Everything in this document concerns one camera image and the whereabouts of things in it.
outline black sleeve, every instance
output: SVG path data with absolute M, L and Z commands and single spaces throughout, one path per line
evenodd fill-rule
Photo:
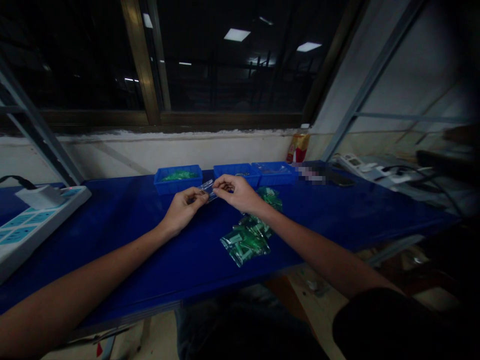
M 436 314 L 388 288 L 354 297 L 336 315 L 333 338 L 347 360 L 455 359 L 460 343 Z

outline window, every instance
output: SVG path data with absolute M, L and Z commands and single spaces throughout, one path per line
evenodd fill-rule
M 361 4 L 2 1 L 0 56 L 62 132 L 292 128 L 314 118 Z
M 301 113 L 347 3 L 157 1 L 166 108 Z
M 142 110 L 116 1 L 2 1 L 0 51 L 40 110 Z

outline metal shelf frame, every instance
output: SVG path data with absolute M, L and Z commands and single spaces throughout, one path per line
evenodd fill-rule
M 472 119 L 465 117 L 441 117 L 441 116 L 422 116 L 422 115 L 408 115 L 408 114 L 390 114 L 390 113 L 377 113 L 377 112 L 362 112 L 362 107 L 367 102 L 369 96 L 374 90 L 375 86 L 379 82 L 382 74 L 389 65 L 390 61 L 395 56 L 402 41 L 412 28 L 412 25 L 417 20 L 421 13 L 426 0 L 411 0 L 402 14 L 400 20 L 393 29 L 391 35 L 383 46 L 380 54 L 373 63 L 369 70 L 363 84 L 356 93 L 352 103 L 350 104 L 345 116 L 340 122 L 335 134 L 333 135 L 330 143 L 326 147 L 321 156 L 321 160 L 328 162 L 332 156 L 336 153 L 338 147 L 342 143 L 345 135 L 350 131 L 352 125 L 359 117 L 367 118 L 381 118 L 381 119 L 395 119 L 395 120 L 413 120 L 417 122 L 429 122 L 429 123 L 454 123 L 465 124 Z
M 82 174 L 1 56 L 0 83 L 4 87 L 0 86 L 0 114 L 10 118 L 66 186 L 83 183 Z M 12 98 L 17 105 L 5 105 Z

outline glass pane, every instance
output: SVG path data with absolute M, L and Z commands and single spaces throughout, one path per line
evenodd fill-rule
M 2 1 L 0 52 L 40 109 L 141 110 L 120 1 Z
M 172 110 L 302 112 L 347 3 L 158 0 Z

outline mobile phone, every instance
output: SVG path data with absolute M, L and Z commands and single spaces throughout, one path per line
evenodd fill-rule
M 328 167 L 313 166 L 312 171 L 318 173 L 319 176 L 324 176 L 327 181 L 331 181 L 332 183 L 340 187 L 348 187 L 355 185 L 355 181 L 339 174 L 336 171 L 333 171 Z

